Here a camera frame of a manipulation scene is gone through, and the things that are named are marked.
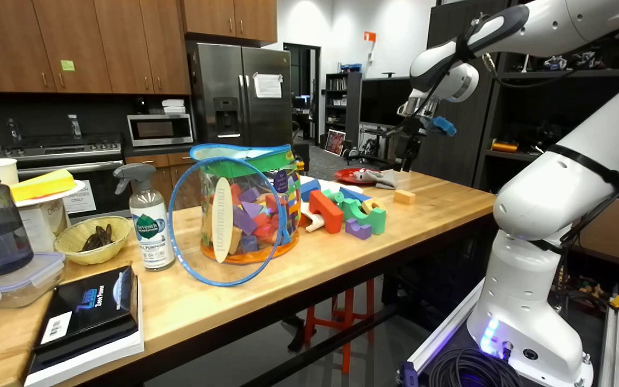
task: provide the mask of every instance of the stainless steel refrigerator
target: stainless steel refrigerator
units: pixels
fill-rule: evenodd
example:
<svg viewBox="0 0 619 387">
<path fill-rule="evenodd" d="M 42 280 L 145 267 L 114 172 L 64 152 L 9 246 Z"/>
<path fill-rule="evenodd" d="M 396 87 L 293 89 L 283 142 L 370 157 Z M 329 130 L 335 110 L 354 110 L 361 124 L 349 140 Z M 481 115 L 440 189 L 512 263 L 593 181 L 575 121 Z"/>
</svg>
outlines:
<svg viewBox="0 0 619 387">
<path fill-rule="evenodd" d="M 200 142 L 293 140 L 289 52 L 192 43 L 189 59 Z"/>
</svg>

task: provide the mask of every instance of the kitchen island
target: kitchen island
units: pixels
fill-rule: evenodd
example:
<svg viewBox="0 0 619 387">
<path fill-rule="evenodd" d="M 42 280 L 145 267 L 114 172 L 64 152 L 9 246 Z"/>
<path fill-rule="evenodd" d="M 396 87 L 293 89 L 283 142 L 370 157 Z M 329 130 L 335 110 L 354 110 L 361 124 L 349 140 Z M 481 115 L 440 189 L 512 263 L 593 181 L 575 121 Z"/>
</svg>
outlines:
<svg viewBox="0 0 619 387">
<path fill-rule="evenodd" d="M 347 231 L 304 231 L 293 251 L 274 259 L 255 280 L 239 287 L 212 287 L 193 281 L 179 263 L 163 271 L 145 271 L 136 240 L 130 240 L 105 265 L 67 265 L 61 281 L 131 265 L 143 285 L 143 330 L 147 344 L 143 355 L 105 363 L 71 383 L 92 381 L 152 355 L 168 353 L 283 299 L 343 280 L 353 271 L 490 214 L 495 202 L 492 193 L 415 172 L 398 174 L 398 186 L 412 191 L 415 202 L 396 205 L 391 189 L 368 189 L 387 208 L 385 235 L 361 240 Z M 200 211 L 183 208 L 174 212 L 174 227 L 185 255 L 200 255 L 195 238 Z M 205 258 L 197 258 L 197 269 L 217 278 L 241 278 L 251 271 L 250 267 L 219 267 Z M 48 302 L 50 295 L 21 309 L 0 309 L 0 385 L 19 385 L 23 381 L 27 360 Z"/>
</svg>

